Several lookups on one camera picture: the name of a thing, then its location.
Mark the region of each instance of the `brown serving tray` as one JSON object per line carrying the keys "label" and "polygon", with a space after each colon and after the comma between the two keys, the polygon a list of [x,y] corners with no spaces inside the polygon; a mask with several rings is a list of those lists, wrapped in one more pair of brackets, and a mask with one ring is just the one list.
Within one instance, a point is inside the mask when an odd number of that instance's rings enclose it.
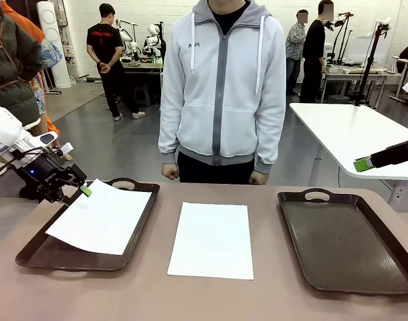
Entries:
{"label": "brown serving tray", "polygon": [[[311,192],[329,200],[307,199]],[[408,294],[408,253],[358,195],[279,193],[306,281],[317,290]]]}
{"label": "brown serving tray", "polygon": [[[15,261],[18,265],[29,268],[43,268],[49,270],[62,270],[69,272],[82,271],[103,271],[111,272],[124,268],[130,261],[134,247],[140,233],[146,223],[153,203],[159,192],[159,185],[137,183],[132,179],[122,178],[114,179],[113,181],[105,182],[113,185],[119,182],[128,182],[134,184],[131,191],[151,192],[149,202],[144,208],[144,212],[137,223],[137,227],[131,235],[130,241],[122,255],[108,255],[101,253],[92,253],[83,251],[55,237],[49,236],[45,231],[64,213],[67,209],[63,206],[42,228],[33,239],[18,253]],[[75,201],[81,195],[77,191],[72,197]]]}

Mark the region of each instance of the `ribbed cuff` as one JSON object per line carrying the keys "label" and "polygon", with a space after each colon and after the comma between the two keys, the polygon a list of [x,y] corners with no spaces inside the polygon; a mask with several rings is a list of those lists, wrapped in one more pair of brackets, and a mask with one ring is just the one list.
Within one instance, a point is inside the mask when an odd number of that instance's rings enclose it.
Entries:
{"label": "ribbed cuff", "polygon": [[175,164],[176,163],[176,153],[169,152],[169,153],[161,153],[163,156],[163,164]]}
{"label": "ribbed cuff", "polygon": [[269,174],[272,168],[272,164],[264,164],[260,160],[255,165],[255,171],[262,174]]}

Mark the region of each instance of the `neck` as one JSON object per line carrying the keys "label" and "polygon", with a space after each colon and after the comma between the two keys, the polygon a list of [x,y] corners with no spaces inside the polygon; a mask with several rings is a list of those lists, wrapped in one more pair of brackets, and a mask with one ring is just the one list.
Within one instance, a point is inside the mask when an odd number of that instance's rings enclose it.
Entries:
{"label": "neck", "polygon": [[102,18],[102,20],[100,21],[100,23],[106,24],[106,25],[110,25],[109,19],[107,19],[107,18]]}
{"label": "neck", "polygon": [[227,15],[237,11],[244,5],[244,0],[209,0],[210,9],[218,15]]}

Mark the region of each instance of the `hand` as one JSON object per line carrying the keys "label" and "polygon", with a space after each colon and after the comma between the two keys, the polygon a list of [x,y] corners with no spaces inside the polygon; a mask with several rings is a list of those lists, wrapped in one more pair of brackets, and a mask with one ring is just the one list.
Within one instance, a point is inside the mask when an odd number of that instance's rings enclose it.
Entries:
{"label": "hand", "polygon": [[161,174],[174,181],[175,179],[179,178],[179,168],[177,167],[177,164],[163,164],[163,169],[161,170]]}
{"label": "hand", "polygon": [[100,71],[102,74],[107,74],[110,71],[110,66],[104,62],[100,62],[100,67],[102,68]]}
{"label": "hand", "polygon": [[251,174],[249,184],[250,185],[266,185],[270,179],[270,174],[262,174],[257,171],[254,171]]}

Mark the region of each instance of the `black pants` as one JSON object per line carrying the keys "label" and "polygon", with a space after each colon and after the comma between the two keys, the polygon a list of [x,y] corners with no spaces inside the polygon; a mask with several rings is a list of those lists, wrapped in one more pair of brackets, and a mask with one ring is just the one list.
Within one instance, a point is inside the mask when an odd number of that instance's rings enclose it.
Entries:
{"label": "black pants", "polygon": [[300,102],[315,104],[322,82],[322,64],[319,60],[305,60],[304,81],[300,91]]}
{"label": "black pants", "polygon": [[301,63],[300,59],[295,60],[292,58],[287,58],[286,60],[287,93],[293,92],[293,89],[296,86],[296,82],[298,81],[298,77],[300,74],[300,63]]}
{"label": "black pants", "polygon": [[212,166],[179,153],[177,159],[181,183],[247,185],[255,161],[225,166]]}
{"label": "black pants", "polygon": [[107,74],[100,74],[103,82],[103,89],[106,100],[113,117],[119,117],[120,113],[116,105],[116,96],[122,96],[122,101],[127,105],[130,112],[139,112],[134,105],[134,86],[125,80],[124,68],[122,65],[114,64]]}

